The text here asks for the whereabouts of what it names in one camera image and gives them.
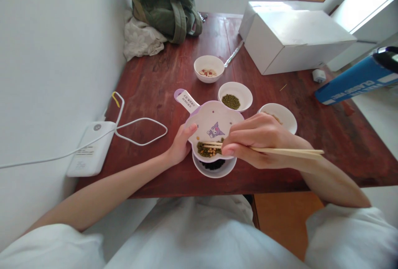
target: purple cartoon bowl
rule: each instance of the purple cartoon bowl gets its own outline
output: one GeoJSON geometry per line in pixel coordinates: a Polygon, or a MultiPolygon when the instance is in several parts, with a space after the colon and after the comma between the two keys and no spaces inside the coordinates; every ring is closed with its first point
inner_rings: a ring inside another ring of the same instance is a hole
{"type": "Polygon", "coordinates": [[[197,159],[203,162],[214,162],[218,159],[233,159],[233,156],[216,154],[212,157],[203,157],[198,153],[198,142],[217,142],[226,138],[233,124],[244,120],[242,114],[233,109],[227,108],[219,101],[208,101],[199,105],[191,95],[184,89],[178,89],[174,98],[181,103],[191,114],[185,122],[185,126],[192,123],[198,125],[198,130],[188,141],[192,144],[192,151],[197,159]]]}

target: wooden floor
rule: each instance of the wooden floor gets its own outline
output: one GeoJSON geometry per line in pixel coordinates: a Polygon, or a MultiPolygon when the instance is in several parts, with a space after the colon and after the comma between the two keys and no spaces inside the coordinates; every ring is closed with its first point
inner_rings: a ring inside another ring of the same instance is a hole
{"type": "Polygon", "coordinates": [[[260,230],[304,261],[306,220],[323,204],[313,192],[255,194],[260,230]]]}

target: blue bottle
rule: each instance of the blue bottle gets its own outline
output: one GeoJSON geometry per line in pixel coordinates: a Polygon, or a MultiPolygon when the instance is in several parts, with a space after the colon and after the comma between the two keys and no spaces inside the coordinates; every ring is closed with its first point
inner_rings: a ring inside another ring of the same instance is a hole
{"type": "Polygon", "coordinates": [[[315,97],[330,105],[394,82],[398,82],[398,47],[380,47],[319,88],[315,97]]]}

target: red-brown wooden table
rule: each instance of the red-brown wooden table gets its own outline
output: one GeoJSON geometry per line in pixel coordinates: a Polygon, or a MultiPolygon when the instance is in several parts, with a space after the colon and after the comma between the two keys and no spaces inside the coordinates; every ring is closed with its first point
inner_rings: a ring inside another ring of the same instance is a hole
{"type": "MultiPolygon", "coordinates": [[[[325,157],[344,170],[361,187],[398,184],[398,162],[377,136],[356,105],[325,106],[314,97],[319,84],[312,80],[311,70],[260,75],[243,46],[213,84],[200,82],[194,74],[194,61],[203,55],[214,55],[226,61],[239,44],[241,16],[209,14],[199,37],[187,37],[181,45],[167,43],[155,56],[133,58],[126,64],[116,88],[126,104],[120,124],[149,117],[165,124],[168,134],[154,143],[139,147],[113,137],[104,166],[99,175],[80,178],[76,190],[99,179],[142,163],[164,152],[172,144],[179,126],[188,112],[173,97],[176,89],[190,92],[203,104],[217,100],[219,87],[229,81],[245,84],[253,94],[253,104],[242,113],[245,119],[264,104],[275,102],[286,106],[295,115],[297,135],[315,148],[323,149],[325,157]]],[[[112,102],[107,121],[116,121],[119,109],[112,102]]],[[[163,133],[150,122],[140,121],[119,130],[123,135],[145,143],[163,133]]],[[[170,168],[132,197],[209,196],[223,194],[254,194],[308,190],[301,175],[292,169],[258,170],[238,160],[234,170],[224,178],[210,179],[194,166],[192,155],[170,168]]]]}

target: white box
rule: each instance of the white box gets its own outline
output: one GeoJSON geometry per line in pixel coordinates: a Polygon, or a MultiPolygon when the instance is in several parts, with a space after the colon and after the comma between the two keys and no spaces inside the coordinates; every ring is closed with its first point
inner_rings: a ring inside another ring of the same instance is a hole
{"type": "Polygon", "coordinates": [[[319,68],[357,39],[323,11],[255,15],[245,48],[262,75],[319,68]]]}
{"type": "Polygon", "coordinates": [[[284,2],[249,2],[243,14],[242,22],[240,23],[239,34],[243,40],[246,40],[253,24],[254,16],[259,12],[286,11],[292,9],[292,6],[284,2]]]}

